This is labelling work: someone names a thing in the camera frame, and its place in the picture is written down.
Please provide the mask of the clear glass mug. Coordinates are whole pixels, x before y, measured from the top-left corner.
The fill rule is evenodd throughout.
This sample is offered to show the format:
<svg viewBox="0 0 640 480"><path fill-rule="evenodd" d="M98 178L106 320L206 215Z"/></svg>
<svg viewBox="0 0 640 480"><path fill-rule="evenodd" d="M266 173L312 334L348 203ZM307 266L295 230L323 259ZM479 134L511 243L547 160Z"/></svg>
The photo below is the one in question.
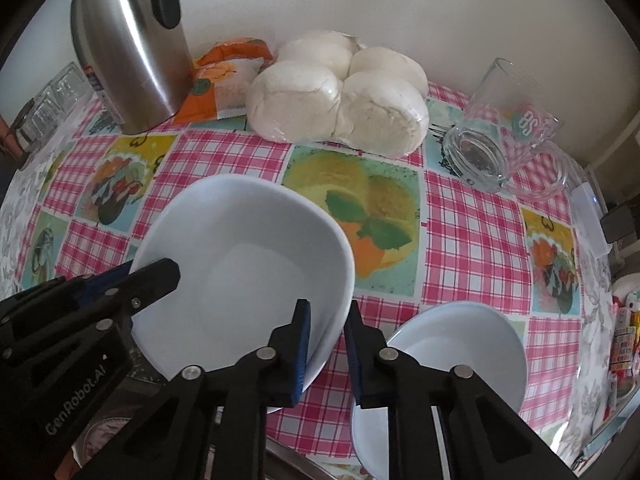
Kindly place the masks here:
<svg viewBox="0 0 640 480"><path fill-rule="evenodd" d="M520 200L550 200L565 188L568 166L555 161L554 180L529 191L514 177L536 156L550 154L550 140L562 122L544 108L536 81L505 58L495 58L461 118L442 138L452 172L472 188L507 192Z"/></svg>

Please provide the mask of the colourful snack package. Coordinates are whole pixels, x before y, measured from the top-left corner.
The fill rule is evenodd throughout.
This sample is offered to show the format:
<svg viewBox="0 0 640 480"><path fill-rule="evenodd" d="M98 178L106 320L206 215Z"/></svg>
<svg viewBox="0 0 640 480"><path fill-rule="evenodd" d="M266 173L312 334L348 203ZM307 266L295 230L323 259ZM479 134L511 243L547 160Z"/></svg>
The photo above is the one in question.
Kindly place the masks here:
<svg viewBox="0 0 640 480"><path fill-rule="evenodd" d="M617 399L634 390L639 377L639 289L624 298L614 298L617 306L610 355L610 374L615 379Z"/></svg>

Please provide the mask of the stainless steel thermos jug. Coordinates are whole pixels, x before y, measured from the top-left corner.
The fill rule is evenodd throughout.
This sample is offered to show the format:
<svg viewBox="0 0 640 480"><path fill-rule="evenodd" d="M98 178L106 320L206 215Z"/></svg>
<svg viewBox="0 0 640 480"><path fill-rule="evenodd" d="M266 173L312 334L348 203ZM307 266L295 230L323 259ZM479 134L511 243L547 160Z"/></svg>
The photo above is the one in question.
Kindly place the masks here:
<svg viewBox="0 0 640 480"><path fill-rule="evenodd" d="M180 0L72 0L80 68L122 133L178 113L192 88Z"/></svg>

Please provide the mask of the bag of white buns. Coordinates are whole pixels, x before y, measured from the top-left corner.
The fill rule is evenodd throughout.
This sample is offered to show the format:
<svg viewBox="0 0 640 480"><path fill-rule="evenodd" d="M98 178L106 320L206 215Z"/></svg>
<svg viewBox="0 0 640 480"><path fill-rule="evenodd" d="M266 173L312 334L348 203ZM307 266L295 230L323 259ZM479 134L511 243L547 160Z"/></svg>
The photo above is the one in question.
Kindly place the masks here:
<svg viewBox="0 0 640 480"><path fill-rule="evenodd" d="M422 66L335 30L282 44L247 90L250 128L278 143L331 141L387 158L414 152L430 125Z"/></svg>

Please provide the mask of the checked fruit pattern tablecloth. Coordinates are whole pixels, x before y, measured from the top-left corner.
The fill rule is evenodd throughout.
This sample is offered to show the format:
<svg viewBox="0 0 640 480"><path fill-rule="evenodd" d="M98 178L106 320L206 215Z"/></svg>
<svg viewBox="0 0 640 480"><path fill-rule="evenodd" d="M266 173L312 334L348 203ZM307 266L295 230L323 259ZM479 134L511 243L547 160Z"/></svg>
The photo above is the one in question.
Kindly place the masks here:
<svg viewBox="0 0 640 480"><path fill-rule="evenodd" d="M1 292L38 275L101 272L134 256L183 188L210 174L283 181L304 154L251 134L242 118L124 136L97 99L12 179L1 206ZM396 162L361 156L369 174L405 183L420 203L419 241L388 263L356 245L363 317L386 334L419 311L479 301L522 335L528 384L522 419L567 463L603 420L614 330L612 278L578 230L565 196L525 203L451 177L439 140Z"/></svg>

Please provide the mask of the white power strip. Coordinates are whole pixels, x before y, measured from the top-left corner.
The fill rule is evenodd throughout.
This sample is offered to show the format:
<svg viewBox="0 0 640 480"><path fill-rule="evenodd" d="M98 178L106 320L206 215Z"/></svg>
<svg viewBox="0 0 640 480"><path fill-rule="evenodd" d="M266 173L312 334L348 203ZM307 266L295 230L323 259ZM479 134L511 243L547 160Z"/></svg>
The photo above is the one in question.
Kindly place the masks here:
<svg viewBox="0 0 640 480"><path fill-rule="evenodd" d="M578 185L570 192L570 206L572 218L578 233L590 248L596 258L607 256L612 245L605 239L601 226L604 216L596 193L588 182Z"/></svg>

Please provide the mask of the floral rim plate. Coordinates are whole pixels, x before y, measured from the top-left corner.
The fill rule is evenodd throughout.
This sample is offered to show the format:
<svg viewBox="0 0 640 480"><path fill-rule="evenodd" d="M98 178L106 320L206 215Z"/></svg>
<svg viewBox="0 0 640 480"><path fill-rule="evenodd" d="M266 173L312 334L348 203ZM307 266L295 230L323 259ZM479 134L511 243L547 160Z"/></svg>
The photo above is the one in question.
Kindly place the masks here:
<svg viewBox="0 0 640 480"><path fill-rule="evenodd" d="M96 414L73 445L74 457L79 466L85 466L94 454L124 428L135 411L135 406L116 406Z"/></svg>

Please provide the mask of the orange snack packet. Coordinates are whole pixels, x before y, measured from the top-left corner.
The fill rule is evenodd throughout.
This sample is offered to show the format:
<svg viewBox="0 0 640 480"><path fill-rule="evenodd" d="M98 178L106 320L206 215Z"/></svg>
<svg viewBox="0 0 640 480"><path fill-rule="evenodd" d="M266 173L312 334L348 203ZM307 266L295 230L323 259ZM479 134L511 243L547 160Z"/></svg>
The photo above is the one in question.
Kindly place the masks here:
<svg viewBox="0 0 640 480"><path fill-rule="evenodd" d="M243 116L246 92L273 62L268 44L258 38L217 42L194 62L192 88L174 116L175 124Z"/></svg>

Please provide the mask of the black charger plug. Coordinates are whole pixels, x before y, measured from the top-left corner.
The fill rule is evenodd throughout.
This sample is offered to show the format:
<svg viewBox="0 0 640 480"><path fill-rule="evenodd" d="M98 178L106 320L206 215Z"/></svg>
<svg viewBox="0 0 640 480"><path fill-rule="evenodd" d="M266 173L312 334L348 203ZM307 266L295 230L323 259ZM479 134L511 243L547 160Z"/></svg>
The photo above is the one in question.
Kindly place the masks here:
<svg viewBox="0 0 640 480"><path fill-rule="evenodd" d="M620 205L607 212L600 220L600 226L608 244L614 244L636 232L634 215L627 205Z"/></svg>

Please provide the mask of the white ceramic bowl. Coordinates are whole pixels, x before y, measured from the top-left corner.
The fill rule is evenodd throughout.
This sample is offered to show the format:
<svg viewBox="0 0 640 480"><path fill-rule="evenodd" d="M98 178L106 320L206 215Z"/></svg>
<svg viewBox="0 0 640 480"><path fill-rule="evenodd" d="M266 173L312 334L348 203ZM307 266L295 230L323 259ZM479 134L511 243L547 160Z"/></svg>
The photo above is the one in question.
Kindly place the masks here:
<svg viewBox="0 0 640 480"><path fill-rule="evenodd" d="M132 336L162 376L216 370L267 343L310 304L303 385L328 362L355 287L346 234L322 208L264 179L225 174L194 182L152 223L130 269L168 258L177 288L132 319Z"/></svg>

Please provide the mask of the upturned drinking glass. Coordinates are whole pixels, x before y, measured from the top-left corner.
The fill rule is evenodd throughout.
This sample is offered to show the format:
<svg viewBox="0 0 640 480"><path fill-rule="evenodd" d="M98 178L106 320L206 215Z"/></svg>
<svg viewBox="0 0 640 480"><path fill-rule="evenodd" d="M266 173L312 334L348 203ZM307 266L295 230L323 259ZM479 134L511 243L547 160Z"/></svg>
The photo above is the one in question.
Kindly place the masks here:
<svg viewBox="0 0 640 480"><path fill-rule="evenodd" d="M91 91L85 74L74 62L65 65L53 77L50 86L55 101L65 116Z"/></svg>

